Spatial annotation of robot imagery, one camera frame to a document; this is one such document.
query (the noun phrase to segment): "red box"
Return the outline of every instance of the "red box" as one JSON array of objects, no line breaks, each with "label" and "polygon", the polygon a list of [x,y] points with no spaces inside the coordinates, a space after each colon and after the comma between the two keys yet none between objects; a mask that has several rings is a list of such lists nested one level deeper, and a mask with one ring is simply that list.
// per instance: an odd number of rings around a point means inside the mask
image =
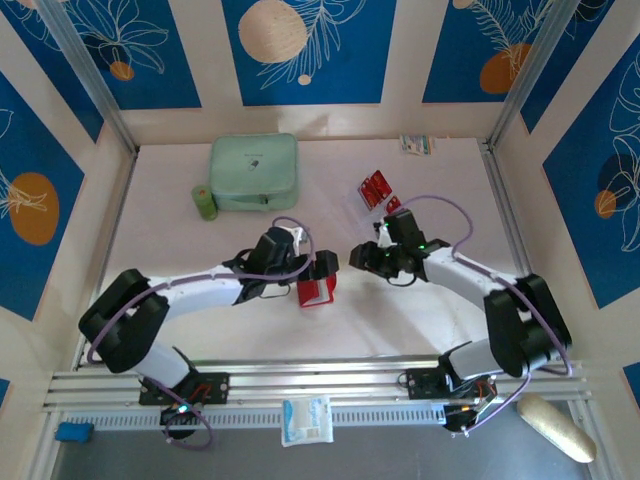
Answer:
[{"label": "red box", "polygon": [[383,200],[391,195],[391,187],[389,186],[387,179],[384,178],[384,175],[382,175],[382,172],[380,170],[376,170],[376,172],[371,175],[370,180],[373,188],[376,189]]},{"label": "red box", "polygon": [[364,200],[364,203],[367,205],[367,208],[369,210],[373,210],[376,205],[382,202],[382,198],[373,187],[369,179],[366,179],[364,182],[362,182],[362,185],[360,185],[358,191],[360,192],[360,195],[362,196],[362,199]]}]

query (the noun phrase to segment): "green cup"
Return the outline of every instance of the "green cup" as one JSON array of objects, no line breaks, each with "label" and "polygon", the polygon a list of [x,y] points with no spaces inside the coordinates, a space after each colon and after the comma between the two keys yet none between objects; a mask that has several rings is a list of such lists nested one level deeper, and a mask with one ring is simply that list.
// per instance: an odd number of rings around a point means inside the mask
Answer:
[{"label": "green cup", "polygon": [[213,200],[211,188],[208,185],[198,185],[191,190],[191,198],[198,207],[198,212],[203,220],[215,220],[218,216],[218,209]]}]

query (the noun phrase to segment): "blue wallpaper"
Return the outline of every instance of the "blue wallpaper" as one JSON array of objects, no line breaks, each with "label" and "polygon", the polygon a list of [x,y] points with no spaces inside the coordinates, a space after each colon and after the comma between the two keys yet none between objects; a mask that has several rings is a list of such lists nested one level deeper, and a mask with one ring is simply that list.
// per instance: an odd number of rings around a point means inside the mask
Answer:
[{"label": "blue wallpaper", "polygon": [[640,286],[640,37],[544,163],[599,307]]},{"label": "blue wallpaper", "polygon": [[38,13],[17,0],[0,0],[0,10],[95,142],[104,121]]},{"label": "blue wallpaper", "polygon": [[[167,0],[68,0],[63,6],[121,109],[201,106]],[[77,104],[86,103],[86,94],[37,12],[18,0],[1,0],[0,8],[95,139],[99,122],[81,115]]]},{"label": "blue wallpaper", "polygon": [[245,106],[380,103],[396,0],[222,5]]},{"label": "blue wallpaper", "polygon": [[520,113],[529,132],[538,124],[615,0],[583,0]]},{"label": "blue wallpaper", "polygon": [[631,387],[631,392],[636,399],[636,403],[638,407],[640,407],[640,362],[624,367],[623,371],[629,382],[629,387]]},{"label": "blue wallpaper", "polygon": [[84,174],[0,74],[0,306],[33,320]]},{"label": "blue wallpaper", "polygon": [[[503,101],[553,1],[450,0],[422,101]],[[604,8],[608,8],[607,0],[582,0],[580,11],[583,14],[576,20],[583,16],[599,19],[601,15],[598,12]],[[597,27],[597,22],[586,23],[589,24],[588,29],[577,22],[567,28],[566,39],[563,40],[565,46],[561,46],[559,53],[562,57],[558,58],[558,61],[566,64],[557,71],[547,73],[553,85],[559,77],[562,77],[562,83],[566,76],[566,73],[563,76],[563,72],[567,67],[571,69],[592,30]],[[575,36],[576,41],[567,47],[570,35]],[[557,90],[553,85],[549,86],[549,90]],[[541,90],[534,94],[534,99],[545,92],[548,95],[548,90]]]},{"label": "blue wallpaper", "polygon": [[2,408],[4,397],[7,395],[8,391],[9,391],[9,380],[0,378],[0,408]]}]

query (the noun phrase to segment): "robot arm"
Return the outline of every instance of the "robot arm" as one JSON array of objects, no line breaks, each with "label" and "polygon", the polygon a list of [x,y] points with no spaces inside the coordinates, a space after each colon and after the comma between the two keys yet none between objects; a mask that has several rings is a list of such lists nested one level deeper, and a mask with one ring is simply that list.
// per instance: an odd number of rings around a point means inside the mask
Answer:
[{"label": "robot arm", "polygon": [[[351,252],[350,265],[387,280],[401,271],[413,274],[452,290],[485,312],[488,339],[457,347],[440,359],[441,366],[454,380],[453,386],[498,372],[521,377],[558,355],[550,337],[503,282],[526,296],[565,348],[571,345],[558,307],[539,276],[516,278],[459,254],[454,258],[447,243],[425,239],[409,210],[385,217],[376,228],[378,242],[357,246]],[[496,281],[498,275],[502,282]]]},{"label": "robot arm", "polygon": [[272,227],[255,248],[210,270],[170,278],[145,278],[136,269],[127,270],[83,315],[80,331],[94,342],[124,305],[154,287],[167,286],[144,296],[117,320],[96,350],[111,372],[133,370],[189,398],[202,384],[200,374],[179,350],[156,341],[161,326],[187,313],[247,302],[271,283],[287,285],[333,275],[338,260],[328,250],[316,252],[315,260],[295,274],[308,261],[308,255],[299,254],[304,240],[302,228]]}]

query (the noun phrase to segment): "mint green pouch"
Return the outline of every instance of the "mint green pouch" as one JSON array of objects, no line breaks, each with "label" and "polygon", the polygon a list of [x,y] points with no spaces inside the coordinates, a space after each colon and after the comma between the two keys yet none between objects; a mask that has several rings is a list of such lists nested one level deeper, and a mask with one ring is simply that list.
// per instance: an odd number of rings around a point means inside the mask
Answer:
[{"label": "mint green pouch", "polygon": [[211,149],[218,210],[286,210],[298,201],[298,141],[288,133],[232,135]]}]

